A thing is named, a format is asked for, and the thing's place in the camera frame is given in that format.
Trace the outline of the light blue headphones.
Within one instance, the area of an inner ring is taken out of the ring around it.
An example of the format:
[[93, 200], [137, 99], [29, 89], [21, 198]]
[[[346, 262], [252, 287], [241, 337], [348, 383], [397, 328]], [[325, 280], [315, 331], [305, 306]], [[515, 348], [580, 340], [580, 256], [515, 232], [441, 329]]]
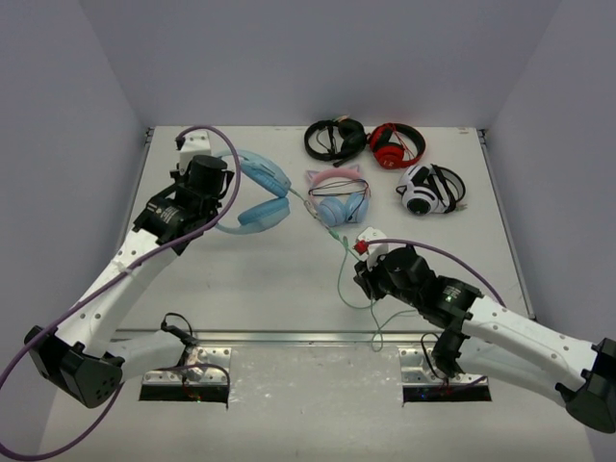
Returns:
[[251, 193], [259, 201], [237, 215], [235, 226], [227, 226], [220, 221], [216, 228], [236, 236], [271, 230], [290, 215], [292, 182], [279, 165], [263, 155], [244, 149], [239, 149], [238, 155], [242, 178], [252, 183], [244, 196]]

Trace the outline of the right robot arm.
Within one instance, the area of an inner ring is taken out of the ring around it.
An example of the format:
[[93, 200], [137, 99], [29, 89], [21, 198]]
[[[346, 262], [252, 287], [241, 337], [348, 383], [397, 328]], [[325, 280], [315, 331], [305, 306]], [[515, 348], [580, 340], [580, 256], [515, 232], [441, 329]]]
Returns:
[[441, 334], [433, 365], [446, 377], [478, 374], [540, 395], [596, 431], [615, 431], [615, 343], [571, 337], [519, 315], [480, 289], [438, 275], [414, 246], [354, 266], [370, 300], [412, 306]]

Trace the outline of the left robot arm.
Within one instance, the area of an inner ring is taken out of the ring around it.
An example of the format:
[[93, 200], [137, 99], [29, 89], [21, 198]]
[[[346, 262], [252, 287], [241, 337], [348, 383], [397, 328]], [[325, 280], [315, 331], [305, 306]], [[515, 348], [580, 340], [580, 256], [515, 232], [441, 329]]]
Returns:
[[116, 343], [119, 325], [162, 270], [187, 248], [188, 236], [218, 215], [233, 178], [219, 158], [195, 155], [186, 172], [152, 196], [119, 251], [81, 298], [82, 308], [25, 340], [40, 375], [88, 408], [126, 380], [180, 364], [196, 340], [178, 327]]

